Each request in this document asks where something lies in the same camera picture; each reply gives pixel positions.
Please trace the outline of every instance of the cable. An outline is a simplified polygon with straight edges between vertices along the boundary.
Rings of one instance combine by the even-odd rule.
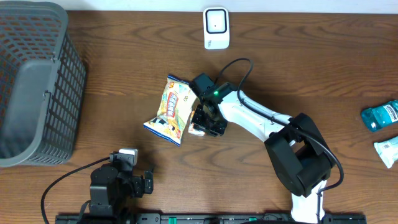
[[[77,169],[75,169],[75,170],[73,170],[73,171],[70,171],[69,173],[67,173],[67,174],[65,174],[65,175],[63,175],[63,176],[61,176],[60,178],[58,178],[57,180],[55,180],[54,182],[52,182],[52,184],[50,184],[49,187],[47,187],[47,189],[45,189],[45,191],[44,191],[44,193],[43,193],[43,196],[42,196],[42,201],[41,201],[41,204],[40,204],[40,207],[41,207],[41,209],[42,209],[43,220],[44,220],[44,223],[45,223],[45,224],[50,224],[50,223],[49,223],[49,220],[47,219],[47,216],[46,216],[46,214],[45,214],[45,208],[44,208],[44,199],[45,199],[45,196],[47,195],[47,193],[50,191],[50,189],[51,189],[52,187],[54,187],[55,184],[57,184],[58,182],[60,182],[62,179],[68,177],[69,175],[74,174],[74,173],[76,173],[76,172],[79,172],[79,171],[81,171],[81,170],[83,170],[83,169],[86,169],[87,167],[91,167],[91,166],[93,166],[93,165],[95,165],[95,164],[99,164],[100,162],[107,161],[108,159],[109,159],[109,157],[103,158],[103,159],[100,159],[100,160],[98,160],[98,161],[92,162],[91,164],[82,166],[81,168],[77,168]]]
[[[308,132],[306,132],[306,131],[300,130],[300,129],[295,128],[295,127],[293,127],[293,126],[290,126],[290,125],[288,125],[288,124],[286,124],[286,123],[284,123],[284,122],[281,122],[281,121],[275,119],[273,116],[269,116],[269,115],[267,115],[267,114],[264,114],[264,113],[262,113],[261,111],[258,111],[258,110],[256,110],[255,108],[253,108],[253,107],[251,107],[250,105],[248,105],[248,104],[241,98],[241,94],[240,94],[240,93],[241,93],[241,89],[242,89],[243,83],[246,81],[247,77],[250,75],[251,71],[253,70],[254,63],[253,63],[253,61],[252,61],[251,59],[248,59],[248,58],[238,58],[238,59],[233,60],[232,62],[230,62],[229,64],[227,64],[227,65],[220,71],[220,73],[218,74],[218,77],[217,77],[216,81],[219,79],[219,77],[222,76],[222,73],[225,71],[225,69],[227,69],[227,68],[228,68],[230,65],[232,65],[233,63],[235,63],[235,62],[237,62],[237,61],[240,61],[240,60],[246,60],[246,61],[248,61],[248,62],[250,63],[250,68],[249,68],[249,70],[246,72],[245,76],[242,78],[241,82],[240,82],[239,85],[238,85],[237,95],[238,95],[238,100],[239,100],[239,102],[240,102],[242,105],[244,105],[245,107],[247,107],[249,110],[255,112],[256,114],[258,114],[258,115],[260,115],[260,116],[263,116],[263,117],[265,117],[265,118],[271,120],[271,121],[274,122],[274,123],[277,123],[277,124],[279,124],[279,125],[282,125],[283,127],[288,128],[288,129],[290,129],[291,131],[293,131],[293,132],[295,132],[295,133],[297,133],[297,134],[299,134],[299,135],[301,135],[301,136],[304,136],[304,137],[306,137],[307,139],[310,139],[310,140],[312,140],[313,142],[315,142],[315,143],[317,143],[318,145],[320,145],[320,146],[323,148],[323,151],[324,151],[326,154],[328,154],[328,156],[335,162],[335,164],[336,164],[336,166],[337,166],[337,168],[338,168],[338,170],[339,170],[339,172],[340,172],[340,178],[339,178],[339,180],[338,180],[335,184],[332,184],[332,185],[330,185],[330,186],[327,186],[327,187],[324,187],[324,188],[322,188],[322,189],[319,189],[319,191],[318,191],[318,193],[317,193],[317,195],[318,195],[317,218],[318,218],[318,223],[320,223],[320,200],[321,200],[322,192],[324,192],[324,191],[326,191],[326,190],[334,189],[335,187],[339,186],[339,185],[343,182],[343,179],[344,179],[343,167],[341,166],[341,163],[340,163],[340,161],[337,159],[337,157],[336,157],[324,144],[322,144],[319,140],[317,140],[317,138],[316,138],[313,134],[310,134],[310,133],[308,133]]]

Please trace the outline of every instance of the wood grain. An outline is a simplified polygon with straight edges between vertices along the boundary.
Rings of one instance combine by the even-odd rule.
[[[274,174],[262,142],[230,123],[220,138],[183,135],[181,147],[144,130],[155,116],[166,76],[216,77],[238,57],[255,67],[244,91],[272,110],[310,115],[346,173],[325,194],[331,212],[362,212],[368,223],[398,220],[398,166],[387,169],[373,143],[398,126],[370,133],[361,110],[397,99],[398,16],[231,13],[228,49],[203,47],[201,13],[69,12],[69,32],[89,77],[76,149],[57,167],[0,170],[1,223],[42,223],[40,198],[57,177],[121,147],[136,147],[137,173],[155,167],[152,195],[135,206],[164,213],[255,213],[290,210],[290,194]],[[231,67],[237,83],[248,65]],[[51,221],[77,213],[89,199],[87,169],[47,195]],[[329,184],[336,181],[333,169]]]

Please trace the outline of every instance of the blue plastic bottle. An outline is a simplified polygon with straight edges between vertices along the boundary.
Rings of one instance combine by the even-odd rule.
[[[369,108],[361,113],[366,127],[372,132],[390,124],[398,123],[398,100],[393,100],[376,108]]]

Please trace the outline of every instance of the chip bag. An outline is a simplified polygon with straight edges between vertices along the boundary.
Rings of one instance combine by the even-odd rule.
[[[180,146],[196,98],[188,82],[168,75],[157,116],[145,122],[144,128]]]

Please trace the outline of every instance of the white device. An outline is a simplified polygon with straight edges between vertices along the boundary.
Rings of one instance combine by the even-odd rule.
[[[203,31],[206,49],[229,46],[229,17],[224,7],[209,7],[203,11]]]
[[[247,97],[243,91],[240,92],[241,98],[250,107],[260,111],[261,113],[267,114],[270,117],[274,117],[283,123],[289,124],[289,118],[291,116],[276,113],[265,106],[256,103],[249,97]],[[242,126],[250,133],[259,138],[262,142],[265,142],[271,133],[277,133],[283,129],[283,126],[273,123],[271,120],[258,115],[249,108],[241,104],[238,99],[237,91],[232,91],[223,98],[223,101],[219,104],[219,109],[223,117],[229,121]],[[295,144],[295,141],[291,141],[290,146]],[[320,188],[326,186],[326,180],[321,181],[311,191],[311,194],[306,198],[304,196],[296,196],[292,194],[293,209],[291,211],[292,218],[296,222],[305,223],[317,223],[317,208],[318,208],[318,195],[317,192]],[[320,204],[320,219],[325,215],[325,211],[322,208],[323,199],[321,198]]]

